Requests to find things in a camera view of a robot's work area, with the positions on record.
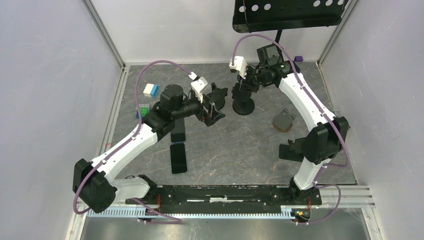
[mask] purple block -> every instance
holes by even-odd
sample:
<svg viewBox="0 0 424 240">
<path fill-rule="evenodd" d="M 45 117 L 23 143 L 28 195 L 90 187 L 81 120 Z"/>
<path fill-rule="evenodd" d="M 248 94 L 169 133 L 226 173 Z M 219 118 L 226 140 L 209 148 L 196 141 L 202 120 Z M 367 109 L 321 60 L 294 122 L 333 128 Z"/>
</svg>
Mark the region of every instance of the purple block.
<svg viewBox="0 0 424 240">
<path fill-rule="evenodd" d="M 304 61 L 304 58 L 302 56 L 295 56 L 294 57 L 294 61 L 295 62 L 303 62 Z"/>
</svg>

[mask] black round base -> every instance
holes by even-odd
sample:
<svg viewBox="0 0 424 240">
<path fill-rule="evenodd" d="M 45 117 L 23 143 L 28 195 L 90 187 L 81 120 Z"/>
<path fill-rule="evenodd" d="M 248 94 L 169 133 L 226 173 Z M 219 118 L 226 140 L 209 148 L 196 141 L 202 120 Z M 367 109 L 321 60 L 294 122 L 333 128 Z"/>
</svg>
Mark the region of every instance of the black round base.
<svg viewBox="0 0 424 240">
<path fill-rule="evenodd" d="M 246 101 L 234 100 L 232 102 L 232 109 L 236 114 L 242 116 L 249 115 L 255 110 L 255 102 L 251 98 Z"/>
</svg>

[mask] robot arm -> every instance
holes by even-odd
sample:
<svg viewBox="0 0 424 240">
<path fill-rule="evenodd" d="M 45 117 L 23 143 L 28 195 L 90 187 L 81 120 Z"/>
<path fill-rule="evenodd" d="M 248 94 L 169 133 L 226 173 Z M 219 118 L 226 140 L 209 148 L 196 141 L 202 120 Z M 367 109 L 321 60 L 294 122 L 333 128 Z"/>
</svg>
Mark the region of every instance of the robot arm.
<svg viewBox="0 0 424 240">
<path fill-rule="evenodd" d="M 203 77 L 191 83 L 190 97 L 184 94 L 181 86 L 168 85 L 160 95 L 159 102 L 144 117 L 136 136 L 138 125 L 107 152 L 90 162 L 81 159 L 75 164 L 73 191 L 76 193 L 87 174 L 102 162 L 79 195 L 95 213 L 102 212 L 113 201 L 143 198 L 150 189 L 150 180 L 147 177 L 115 179 L 118 173 L 141 152 L 166 136 L 175 127 L 175 120 L 195 115 L 209 127 L 225 117 L 219 110 L 224 107 L 227 91 L 227 88 L 217 88 L 215 83 L 209 85 Z M 106 156 L 112 152 L 114 154 L 106 160 Z"/>
<path fill-rule="evenodd" d="M 306 83 L 300 69 L 297 66 L 296 69 L 292 69 L 288 61 L 283 61 L 275 45 L 259 48 L 257 52 L 259 65 L 256 67 L 248 65 L 242 56 L 236 56 L 234 64 L 230 62 L 231 71 L 238 73 L 238 83 L 232 90 L 232 98 L 234 101 L 246 101 L 246 98 L 250 98 L 252 92 L 255 93 L 260 85 L 264 87 L 275 85 L 297 108 L 309 134 L 295 142 L 289 140 L 288 145 L 281 144 L 280 158 L 301 162 L 299 171 L 290 181 L 292 198 L 301 198 L 311 193 L 313 180 L 320 168 L 329 163 L 342 149 L 334 130 L 323 115 L 326 114 L 333 119 L 332 122 L 343 139 L 346 139 L 348 122 L 344 117 L 336 117 L 323 105 Z M 302 87 L 294 71 L 302 82 Z M 323 109 L 323 113 L 319 111 L 317 104 Z"/>
</svg>

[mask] smartphone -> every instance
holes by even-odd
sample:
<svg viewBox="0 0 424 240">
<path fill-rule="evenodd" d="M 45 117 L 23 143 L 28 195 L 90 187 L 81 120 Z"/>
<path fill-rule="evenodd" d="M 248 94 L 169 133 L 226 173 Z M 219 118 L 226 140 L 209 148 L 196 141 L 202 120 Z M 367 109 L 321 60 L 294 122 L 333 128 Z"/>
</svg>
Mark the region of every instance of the smartphone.
<svg viewBox="0 0 424 240">
<path fill-rule="evenodd" d="M 183 174 L 187 172 L 186 146 L 184 143 L 172 144 L 171 152 L 171 171 L 172 174 Z"/>
<path fill-rule="evenodd" d="M 171 143 L 180 144 L 186 142 L 186 126 L 184 118 L 175 120 L 175 127 L 171 130 Z"/>
</svg>

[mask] brown round object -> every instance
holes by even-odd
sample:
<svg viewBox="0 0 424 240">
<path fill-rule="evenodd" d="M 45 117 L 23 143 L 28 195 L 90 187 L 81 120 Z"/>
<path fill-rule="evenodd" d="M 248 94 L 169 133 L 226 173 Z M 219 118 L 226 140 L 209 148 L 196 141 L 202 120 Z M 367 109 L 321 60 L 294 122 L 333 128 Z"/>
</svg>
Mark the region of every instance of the brown round object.
<svg viewBox="0 0 424 240">
<path fill-rule="evenodd" d="M 288 126 L 288 128 L 286 128 L 286 129 L 281 129 L 281 128 L 279 128 L 277 125 L 275 125 L 275 124 L 272 124 L 273 126 L 274 126 L 274 128 L 277 130 L 277 131 L 279 131 L 279 132 L 281 132 L 281 133 L 287 133 L 288 131 L 290 131 L 292 128 L 293 128 L 293 122 L 292 123 L 290 123 L 290 126 Z"/>
</svg>

